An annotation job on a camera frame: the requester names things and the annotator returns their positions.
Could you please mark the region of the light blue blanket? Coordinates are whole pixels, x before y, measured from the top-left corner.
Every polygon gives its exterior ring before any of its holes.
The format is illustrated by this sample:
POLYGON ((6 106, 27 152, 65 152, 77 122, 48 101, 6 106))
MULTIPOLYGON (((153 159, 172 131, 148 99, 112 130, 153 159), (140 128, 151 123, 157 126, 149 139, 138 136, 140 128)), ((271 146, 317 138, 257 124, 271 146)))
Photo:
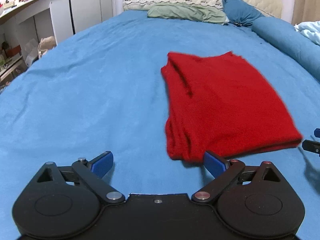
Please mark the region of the light blue blanket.
POLYGON ((302 22, 294 26, 295 31, 320 46, 320 21, 302 22))

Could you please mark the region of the grey white wardrobe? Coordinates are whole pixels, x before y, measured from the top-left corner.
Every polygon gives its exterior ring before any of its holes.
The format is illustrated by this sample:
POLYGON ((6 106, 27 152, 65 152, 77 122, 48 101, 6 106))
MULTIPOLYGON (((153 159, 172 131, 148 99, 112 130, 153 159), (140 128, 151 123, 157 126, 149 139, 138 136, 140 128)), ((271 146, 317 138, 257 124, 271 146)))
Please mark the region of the grey white wardrobe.
POLYGON ((123 0, 69 0, 74 33, 123 12, 123 0))

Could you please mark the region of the blue duvet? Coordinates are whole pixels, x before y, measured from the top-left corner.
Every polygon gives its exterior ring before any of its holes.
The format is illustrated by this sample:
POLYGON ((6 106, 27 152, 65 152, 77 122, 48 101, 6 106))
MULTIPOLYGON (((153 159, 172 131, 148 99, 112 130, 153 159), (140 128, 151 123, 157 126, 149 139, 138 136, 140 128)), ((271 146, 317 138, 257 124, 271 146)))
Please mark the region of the blue duvet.
POLYGON ((260 17, 251 28, 319 80, 319 45, 295 31, 293 25, 275 17, 260 17))

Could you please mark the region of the red knit garment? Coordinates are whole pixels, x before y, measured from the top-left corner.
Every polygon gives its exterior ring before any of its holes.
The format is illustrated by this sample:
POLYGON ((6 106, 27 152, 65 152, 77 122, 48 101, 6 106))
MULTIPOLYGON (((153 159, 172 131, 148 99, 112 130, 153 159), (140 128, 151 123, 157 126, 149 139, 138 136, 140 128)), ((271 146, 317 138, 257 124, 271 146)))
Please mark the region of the red knit garment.
POLYGON ((168 88, 165 124, 171 159, 200 163, 293 148, 302 135, 270 83, 244 58, 170 52, 161 74, 168 88))

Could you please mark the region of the dark blue pillow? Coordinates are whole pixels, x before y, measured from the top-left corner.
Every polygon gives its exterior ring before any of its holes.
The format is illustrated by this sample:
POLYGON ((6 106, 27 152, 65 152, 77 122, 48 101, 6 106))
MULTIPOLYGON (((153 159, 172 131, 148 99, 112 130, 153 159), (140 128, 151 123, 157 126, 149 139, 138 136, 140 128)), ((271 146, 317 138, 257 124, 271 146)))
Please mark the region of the dark blue pillow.
POLYGON ((222 0, 223 12, 229 21, 239 27, 251 27, 253 22, 264 15, 243 0, 222 0))

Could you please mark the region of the green pillow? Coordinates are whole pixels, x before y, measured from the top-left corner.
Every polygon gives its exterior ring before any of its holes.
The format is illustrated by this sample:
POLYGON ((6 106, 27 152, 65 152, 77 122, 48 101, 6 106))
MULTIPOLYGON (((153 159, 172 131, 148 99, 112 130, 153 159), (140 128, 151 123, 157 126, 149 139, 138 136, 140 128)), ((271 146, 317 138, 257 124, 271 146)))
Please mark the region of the green pillow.
POLYGON ((179 19, 212 24, 227 24, 226 14, 214 7, 189 5, 184 3, 158 3, 147 13, 149 18, 179 19))

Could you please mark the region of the white desk shelf unit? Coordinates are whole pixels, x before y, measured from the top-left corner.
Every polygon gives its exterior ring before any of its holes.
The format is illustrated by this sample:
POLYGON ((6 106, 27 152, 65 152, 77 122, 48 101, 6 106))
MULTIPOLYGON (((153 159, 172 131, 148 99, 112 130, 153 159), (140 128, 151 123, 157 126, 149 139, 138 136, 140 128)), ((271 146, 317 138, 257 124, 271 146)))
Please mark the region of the white desk shelf unit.
POLYGON ((56 44, 74 35, 69 0, 28 0, 1 14, 1 34, 10 47, 19 46, 24 64, 38 59, 38 44, 54 36, 56 44))

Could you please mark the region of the blue bed sheet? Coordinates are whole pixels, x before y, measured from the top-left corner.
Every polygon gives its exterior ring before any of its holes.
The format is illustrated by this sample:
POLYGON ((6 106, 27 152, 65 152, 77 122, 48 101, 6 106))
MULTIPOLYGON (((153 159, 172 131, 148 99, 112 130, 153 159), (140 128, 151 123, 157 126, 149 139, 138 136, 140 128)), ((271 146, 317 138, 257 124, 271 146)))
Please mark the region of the blue bed sheet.
POLYGON ((125 195, 192 194, 212 180, 171 160, 161 68, 176 51, 244 57, 279 93, 303 137, 319 128, 319 82, 251 29, 126 11, 75 34, 1 93, 1 239, 17 239, 12 206, 47 161, 71 165, 111 151, 104 180, 125 195))

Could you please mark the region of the beige bag on floor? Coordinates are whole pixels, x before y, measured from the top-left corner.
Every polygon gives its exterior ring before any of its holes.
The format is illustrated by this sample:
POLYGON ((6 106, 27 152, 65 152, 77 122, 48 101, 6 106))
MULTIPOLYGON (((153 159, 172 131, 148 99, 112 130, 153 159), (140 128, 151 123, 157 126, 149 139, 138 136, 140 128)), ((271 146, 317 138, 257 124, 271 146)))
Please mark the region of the beige bag on floor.
POLYGON ((49 50, 52 50, 55 47, 56 40, 54 36, 42 38, 37 48, 39 59, 43 57, 43 55, 45 55, 49 50))

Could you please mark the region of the beige curtain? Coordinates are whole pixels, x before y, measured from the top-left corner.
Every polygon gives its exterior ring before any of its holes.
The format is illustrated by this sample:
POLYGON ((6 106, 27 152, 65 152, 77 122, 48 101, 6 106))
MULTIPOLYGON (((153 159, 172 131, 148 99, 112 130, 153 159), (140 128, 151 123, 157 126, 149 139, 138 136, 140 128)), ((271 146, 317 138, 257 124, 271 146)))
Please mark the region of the beige curtain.
POLYGON ((292 24, 320 20, 320 0, 295 0, 292 24))

